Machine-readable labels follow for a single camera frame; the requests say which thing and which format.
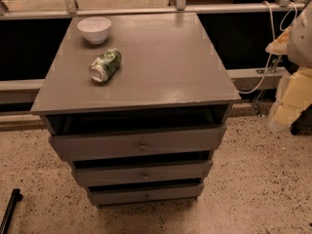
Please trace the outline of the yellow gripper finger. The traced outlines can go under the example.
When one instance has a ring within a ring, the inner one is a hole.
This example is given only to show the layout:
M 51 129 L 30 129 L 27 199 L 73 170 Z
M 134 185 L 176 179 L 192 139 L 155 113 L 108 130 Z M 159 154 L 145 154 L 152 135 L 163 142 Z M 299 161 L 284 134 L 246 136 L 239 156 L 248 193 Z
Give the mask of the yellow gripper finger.
M 271 131 L 284 131 L 312 104 L 312 69 L 301 66 L 294 74 L 284 75 L 278 85 L 268 126 Z
M 288 53 L 289 35 L 290 30 L 287 28 L 277 39 L 267 45 L 265 52 L 272 55 L 286 55 Z

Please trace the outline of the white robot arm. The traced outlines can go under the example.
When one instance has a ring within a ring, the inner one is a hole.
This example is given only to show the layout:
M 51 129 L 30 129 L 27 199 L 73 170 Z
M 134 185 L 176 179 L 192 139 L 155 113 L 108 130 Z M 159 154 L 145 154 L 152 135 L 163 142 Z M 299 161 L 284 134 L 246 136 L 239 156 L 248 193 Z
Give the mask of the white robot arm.
M 280 80 L 276 102 L 270 111 L 269 127 L 273 131 L 289 129 L 312 104 L 312 3 L 265 51 L 284 55 L 298 65 L 298 70 Z

